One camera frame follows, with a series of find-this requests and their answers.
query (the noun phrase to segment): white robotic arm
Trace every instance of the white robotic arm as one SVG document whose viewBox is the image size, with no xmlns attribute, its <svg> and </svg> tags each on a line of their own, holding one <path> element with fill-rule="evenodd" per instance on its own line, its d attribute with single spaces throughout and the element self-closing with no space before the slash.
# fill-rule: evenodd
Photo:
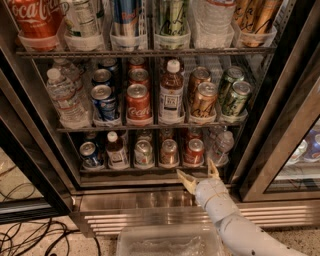
<svg viewBox="0 0 320 256">
<path fill-rule="evenodd" d="M 235 256 L 306 256 L 272 238 L 240 213 L 219 176 L 197 184 L 194 177 L 178 170 L 178 177 L 208 213 L 222 241 Z"/>
</svg>

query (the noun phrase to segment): beverage cooler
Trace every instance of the beverage cooler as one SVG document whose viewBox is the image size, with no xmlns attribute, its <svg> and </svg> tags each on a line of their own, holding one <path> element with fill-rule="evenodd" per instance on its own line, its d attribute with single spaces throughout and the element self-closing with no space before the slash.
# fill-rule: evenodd
<svg viewBox="0 0 320 256">
<path fill-rule="evenodd" d="M 257 225 L 320 223 L 319 0 L 36 2 L 1 0 L 1 148 L 39 192 L 2 223 L 209 223 L 176 172 L 209 159 Z"/>
</svg>

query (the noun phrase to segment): open refrigerator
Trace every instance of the open refrigerator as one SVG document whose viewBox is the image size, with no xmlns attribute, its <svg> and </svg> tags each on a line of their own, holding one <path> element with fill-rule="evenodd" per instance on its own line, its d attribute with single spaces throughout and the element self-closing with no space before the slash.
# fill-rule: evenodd
<svg viewBox="0 0 320 256">
<path fill-rule="evenodd" d="M 277 36 L 268 47 L 245 48 L 231 44 L 223 48 L 195 48 L 191 34 L 190 48 L 180 50 L 154 47 L 157 39 L 153 37 L 151 2 L 145 2 L 148 38 L 144 38 L 147 46 L 142 49 L 111 50 L 114 46 L 111 46 L 110 36 L 106 36 L 105 49 L 98 51 L 36 52 L 16 47 L 18 28 L 5 1 L 1 1 L 1 24 L 7 26 L 0 28 L 0 96 L 1 104 L 10 109 L 1 108 L 5 110 L 1 111 L 1 120 L 3 129 L 6 127 L 12 141 L 19 145 L 5 143 L 5 146 L 3 138 L 9 135 L 1 132 L 1 147 L 10 152 L 10 156 L 20 158 L 22 171 L 27 172 L 43 194 L 40 201 L 45 205 L 37 215 L 32 215 L 26 212 L 37 211 L 33 208 L 35 202 L 19 201 L 19 205 L 27 204 L 28 207 L 21 208 L 17 218 L 5 218 L 3 222 L 69 214 L 88 237 L 118 235 L 124 227 L 209 223 L 207 214 L 184 189 L 176 174 L 176 168 L 179 168 L 198 179 L 205 179 L 208 177 L 206 161 L 197 167 L 186 167 L 180 162 L 177 167 L 163 168 L 159 165 L 157 138 L 162 128 L 173 128 L 180 134 L 189 126 L 201 128 L 204 133 L 209 128 L 225 126 L 233 133 L 235 145 L 229 153 L 228 163 L 219 168 L 219 172 L 242 214 L 263 227 L 319 224 L 320 162 L 298 161 L 294 166 L 298 165 L 299 171 L 292 170 L 286 163 L 309 130 L 318 125 L 319 41 L 316 38 L 320 1 L 285 1 L 274 25 Z M 202 125 L 186 121 L 161 124 L 157 118 L 155 90 L 154 119 L 147 126 L 128 124 L 124 116 L 117 127 L 70 129 L 59 123 L 59 116 L 45 89 L 46 71 L 54 58 L 88 63 L 113 57 L 118 58 L 125 72 L 128 58 L 145 57 L 152 83 L 157 88 L 160 59 L 168 56 L 184 60 L 185 81 L 196 66 L 210 69 L 215 83 L 219 83 L 227 67 L 241 66 L 246 80 L 254 85 L 247 116 L 240 121 L 216 119 Z M 126 83 L 123 76 L 122 84 L 125 86 Z M 17 123 L 23 129 L 16 129 Z M 79 148 L 84 133 L 106 134 L 115 129 L 129 134 L 130 166 L 120 170 L 113 170 L 108 165 L 99 170 L 83 168 Z M 146 170 L 136 168 L 133 161 L 135 134 L 142 129 L 152 130 L 155 145 L 155 166 Z M 28 133 L 31 144 L 36 145 L 36 150 L 24 145 L 24 138 L 19 137 L 23 130 Z M 27 157 L 18 148 L 27 153 Z M 30 160 L 36 168 L 26 171 L 24 159 Z M 1 208 L 1 216 L 19 212 L 17 205 L 10 203 Z"/>
</svg>

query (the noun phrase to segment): refrigerator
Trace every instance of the refrigerator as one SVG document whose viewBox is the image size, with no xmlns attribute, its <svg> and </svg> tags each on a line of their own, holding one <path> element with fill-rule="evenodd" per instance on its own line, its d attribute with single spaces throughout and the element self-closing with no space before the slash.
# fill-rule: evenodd
<svg viewBox="0 0 320 256">
<path fill-rule="evenodd" d="M 303 155 L 291 167 L 288 161 L 318 125 L 320 1 L 284 2 L 275 22 L 277 36 L 268 47 L 196 49 L 191 44 L 183 50 L 158 50 L 153 47 L 152 22 L 148 20 L 148 49 L 111 50 L 108 42 L 101 51 L 30 52 L 15 44 L 19 30 L 2 0 L 1 148 L 41 195 L 2 203 L 1 223 L 68 214 L 85 236 L 92 237 L 116 236 L 127 226 L 210 222 L 176 174 L 178 168 L 202 180 L 208 177 L 207 164 L 163 168 L 156 146 L 162 128 L 174 128 L 181 134 L 189 126 L 204 132 L 224 126 L 233 133 L 235 145 L 219 173 L 242 214 L 262 227 L 319 224 L 320 162 L 304 162 Z M 152 19 L 152 1 L 146 3 L 147 17 Z M 113 57 L 125 70 L 128 58 L 145 57 L 156 88 L 160 59 L 168 56 L 184 60 L 185 80 L 200 65 L 213 71 L 216 83 L 230 65 L 245 69 L 246 79 L 254 85 L 246 118 L 233 123 L 163 125 L 157 119 L 154 95 L 154 121 L 145 127 L 125 120 L 116 128 L 69 129 L 59 123 L 46 91 L 46 71 L 54 58 L 87 63 Z M 127 83 L 125 75 L 122 82 Z M 156 145 L 155 166 L 147 170 L 135 168 L 133 163 L 135 135 L 142 129 L 153 131 Z M 129 133 L 129 168 L 84 169 L 79 153 L 84 133 L 106 136 L 112 130 Z M 293 166 L 302 174 L 292 171 Z"/>
</svg>

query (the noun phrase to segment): speckled floor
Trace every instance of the speckled floor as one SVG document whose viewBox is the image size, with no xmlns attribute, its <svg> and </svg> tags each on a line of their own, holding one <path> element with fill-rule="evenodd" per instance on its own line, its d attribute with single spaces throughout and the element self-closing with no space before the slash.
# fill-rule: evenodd
<svg viewBox="0 0 320 256">
<path fill-rule="evenodd" d="M 69 230 L 76 230 L 77 227 L 73 224 L 69 217 L 59 217 L 53 219 L 54 223 L 52 223 L 50 227 L 50 232 L 30 251 L 23 253 L 25 256 L 95 256 L 98 254 L 97 244 L 92 238 L 85 238 L 80 233 L 72 233 L 68 235 L 68 243 L 69 243 L 69 252 L 68 246 L 65 239 L 62 239 L 58 244 L 52 247 L 52 250 L 46 254 L 49 246 L 63 233 L 60 229 L 61 226 L 56 222 L 64 223 Z M 16 228 L 12 229 L 9 232 L 10 236 L 14 236 L 12 240 L 12 245 L 10 243 L 4 242 L 2 245 L 2 251 L 0 253 L 1 256 L 6 255 L 19 255 L 18 252 L 22 252 L 26 247 L 17 248 L 14 246 L 22 243 L 30 234 L 32 234 L 35 230 L 39 229 L 41 224 L 47 223 L 48 219 L 39 220 L 33 223 L 24 223 L 18 232 L 17 235 L 14 236 L 16 232 Z M 6 233 L 10 227 L 14 224 L 0 225 L 0 233 Z M 39 230 L 37 234 L 30 239 L 35 238 L 36 236 L 43 233 L 46 226 L 43 229 Z M 274 238 L 278 239 L 282 243 L 299 250 L 309 256 L 319 256 L 320 255 L 320 227 L 301 227 L 301 228 L 277 228 L 272 230 L 267 230 L 269 234 L 271 234 Z M 0 244 L 3 239 L 3 235 L 0 236 Z M 116 256 L 116 240 L 109 240 L 103 237 L 97 238 L 101 255 L 103 256 Z"/>
</svg>

